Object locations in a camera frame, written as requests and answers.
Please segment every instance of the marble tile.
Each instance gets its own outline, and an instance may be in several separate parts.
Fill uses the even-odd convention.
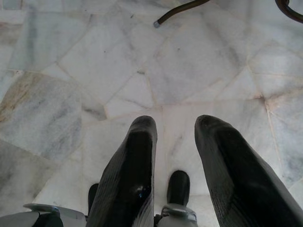
[[[87,14],[28,13],[9,68],[43,70],[80,40],[87,31],[88,22]]]
[[[21,25],[24,22],[26,12],[21,10],[2,10],[0,11],[0,22],[12,25]]]
[[[49,76],[25,73],[0,105],[0,139],[62,162],[81,142],[80,93]]]
[[[79,12],[83,0],[62,0],[64,12]]]
[[[0,11],[0,69],[5,70],[21,33],[22,24],[11,24],[7,22],[9,16],[1,14],[2,11]]]
[[[74,152],[69,155],[69,159],[72,161],[76,161],[78,163],[82,163],[83,156],[83,144],[81,144]]]
[[[248,55],[260,46],[246,25],[208,4],[167,40],[147,65],[146,75],[158,104],[174,104],[217,81],[228,84],[239,74]]]
[[[250,61],[252,72],[258,74],[287,75],[303,78],[303,58],[270,42]]]
[[[64,72],[57,64],[53,64],[42,71],[43,74],[64,80],[75,85],[81,92],[82,123],[102,121],[107,118],[103,105],[96,100],[85,88],[81,87],[72,77]]]
[[[210,84],[205,89],[194,92],[183,103],[200,103],[200,102],[211,102],[220,94],[220,92],[226,87],[227,81],[218,79],[214,83]]]
[[[178,14],[177,17],[170,18],[169,23],[164,23],[159,28],[155,29],[153,27],[153,23],[169,10],[180,5],[179,1],[118,0],[117,4],[134,15],[134,17],[140,19],[140,21],[142,21],[146,26],[154,29],[165,37],[169,37],[176,29],[189,21],[192,12],[194,11],[194,9],[192,9],[190,13]]]
[[[9,87],[14,82],[15,73],[13,71],[0,70],[0,103],[2,102]]]
[[[106,103],[153,55],[163,39],[131,14],[116,8],[104,17],[94,18],[91,30],[60,64]]]
[[[255,81],[250,70],[245,67],[217,96],[217,100],[247,100],[260,98]]]
[[[27,11],[63,12],[62,0],[22,0],[22,9]]]
[[[301,209],[303,209],[303,181],[300,180],[296,182],[290,189],[289,192],[293,196],[293,198],[300,205]]]
[[[199,227],[219,227],[210,195],[190,196],[187,207],[196,212]]]
[[[0,140],[0,216],[26,211],[57,166]]]
[[[109,117],[152,108],[152,94],[144,75],[134,75],[126,85],[109,100],[106,109]]]
[[[264,98],[280,96],[303,87],[303,78],[268,74],[255,74],[254,78]]]
[[[22,7],[22,0],[2,0],[3,9],[17,10]]]
[[[267,100],[287,187],[303,177],[302,98],[303,90],[299,89]]]
[[[275,1],[216,0],[216,3],[259,29],[266,37],[277,40],[294,52],[303,51],[302,24],[285,16]],[[291,7],[298,12],[302,9],[300,4],[299,0],[291,1]]]
[[[92,14],[104,15],[117,2],[99,0],[63,0],[65,12],[88,12]]]
[[[113,120],[102,121],[86,128],[83,141],[83,190],[85,194],[92,184],[99,182],[104,168],[121,145],[129,126],[135,118],[141,115],[153,117],[157,125],[158,142],[154,178],[155,206],[162,207],[166,204],[166,189],[169,176],[166,171],[163,149],[164,136],[161,109],[143,111]]]
[[[86,206],[82,204],[82,177],[81,162],[67,160],[47,181],[33,202],[82,212]]]
[[[219,117],[233,125],[281,176],[267,111],[261,100],[166,106],[163,107],[163,119],[168,172],[186,171],[191,179],[193,195],[209,194],[194,137],[196,118],[203,114]]]

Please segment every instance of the marble floor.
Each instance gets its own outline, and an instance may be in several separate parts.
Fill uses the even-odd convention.
[[[196,117],[237,128],[303,207],[303,25],[274,0],[0,0],[0,216],[30,202],[87,213],[130,123],[157,123],[155,211],[169,175],[217,227]],[[303,2],[292,7],[303,12]]]

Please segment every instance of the white marble tile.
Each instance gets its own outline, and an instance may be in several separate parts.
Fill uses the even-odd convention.
[[[279,41],[295,52],[303,51],[302,24],[285,16],[275,1],[216,0],[216,2],[223,9],[259,29],[268,38]],[[298,12],[302,9],[300,2],[299,0],[291,1],[293,9]]]
[[[303,209],[303,180],[296,182],[290,189],[289,192],[293,196],[293,198],[300,205],[301,209]]]
[[[65,12],[80,11],[83,0],[62,0]]]
[[[13,71],[0,70],[0,103],[14,82],[14,75],[15,73]]]
[[[26,12],[21,10],[2,10],[0,11],[0,22],[12,25],[21,25],[24,22]]]
[[[280,96],[266,101],[267,107],[273,114],[295,129],[303,128],[303,89],[293,89]]]
[[[83,124],[102,121],[107,118],[103,105],[96,100],[89,91],[80,86],[76,80],[64,72],[57,64],[47,67],[42,71],[42,73],[69,82],[78,88],[81,92],[81,118]]]
[[[138,112],[153,107],[152,93],[146,77],[136,74],[106,104],[109,117]]]
[[[0,69],[5,70],[8,68],[9,60],[21,33],[22,24],[11,24],[7,22],[10,20],[11,14],[4,16],[1,14],[2,11],[0,11]]]
[[[85,193],[88,192],[88,189],[92,184],[100,181],[104,168],[121,145],[131,123],[141,115],[153,117],[157,125],[158,141],[154,178],[155,204],[158,207],[162,207],[166,204],[166,187],[169,176],[166,171],[166,160],[163,149],[164,136],[161,109],[143,111],[114,120],[102,121],[86,128],[83,143]]]
[[[26,211],[57,166],[0,140],[0,216]]]
[[[196,213],[199,227],[219,227],[210,195],[190,196],[187,207]]]
[[[116,2],[117,0],[63,0],[63,7],[65,12],[76,11],[104,15]]]
[[[177,169],[186,171],[191,179],[192,194],[209,194],[194,137],[196,118],[203,114],[230,123],[281,176],[267,111],[261,100],[166,106],[163,108],[163,119],[168,172],[171,174]]]
[[[292,186],[303,177],[302,98],[302,90],[293,90],[267,100],[282,162],[283,181],[287,187]]]
[[[260,98],[261,93],[258,91],[253,75],[245,67],[217,96],[217,100],[247,100]]]
[[[155,29],[153,23],[180,3],[170,0],[118,0],[117,4],[140,19],[146,26]],[[155,31],[165,37],[169,37],[176,29],[189,21],[191,15],[192,10],[190,13],[178,14],[177,17],[170,18],[169,23],[163,23],[159,28],[155,29]]]
[[[0,105],[0,139],[62,162],[81,142],[80,92],[49,76],[24,74]]]
[[[223,79],[218,79],[214,83],[210,84],[208,87],[194,92],[188,98],[186,98],[184,103],[200,103],[200,102],[210,102],[214,101],[215,98],[220,94],[220,92],[226,87],[227,81]]]
[[[18,10],[22,7],[22,0],[2,0],[3,9]]]
[[[67,160],[47,181],[33,203],[55,205],[83,212],[86,204],[82,204],[82,178],[82,163],[72,159]]]
[[[63,12],[62,0],[22,0],[22,9],[27,11]]]
[[[268,74],[255,74],[254,78],[264,98],[280,96],[303,87],[303,78]]]
[[[277,42],[270,42],[250,61],[250,68],[252,72],[259,74],[303,78],[302,62],[303,58],[280,46]]]
[[[228,84],[246,65],[258,33],[212,4],[201,8],[147,65],[158,104],[173,104],[222,80]]]
[[[93,19],[92,29],[60,64],[106,103],[162,42],[161,35],[115,9]]]
[[[57,79],[61,79],[64,80],[66,82],[72,83],[72,78],[66,73],[64,72],[57,63],[54,63],[50,66],[48,66],[47,68],[43,69],[41,71],[41,73],[53,77],[53,78],[57,78]]]
[[[9,68],[43,70],[79,41],[87,31],[88,22],[87,14],[28,13]]]

